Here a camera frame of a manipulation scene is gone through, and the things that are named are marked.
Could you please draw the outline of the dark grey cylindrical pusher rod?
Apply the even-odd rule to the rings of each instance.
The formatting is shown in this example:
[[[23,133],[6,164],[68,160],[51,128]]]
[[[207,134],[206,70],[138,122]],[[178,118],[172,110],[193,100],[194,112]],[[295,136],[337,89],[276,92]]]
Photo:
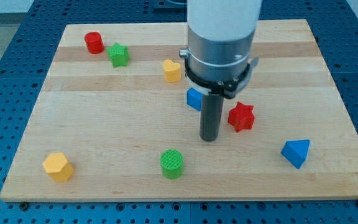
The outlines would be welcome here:
[[[219,134],[224,98],[221,95],[203,95],[201,100],[200,138],[214,141]]]

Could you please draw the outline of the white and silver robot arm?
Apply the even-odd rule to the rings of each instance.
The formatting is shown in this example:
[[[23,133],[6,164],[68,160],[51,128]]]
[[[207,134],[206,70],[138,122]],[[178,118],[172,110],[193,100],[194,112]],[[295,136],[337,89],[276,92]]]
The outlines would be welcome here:
[[[248,84],[258,60],[250,59],[262,0],[188,0],[187,46],[179,51],[185,75],[202,94],[200,138],[218,137],[223,102]]]

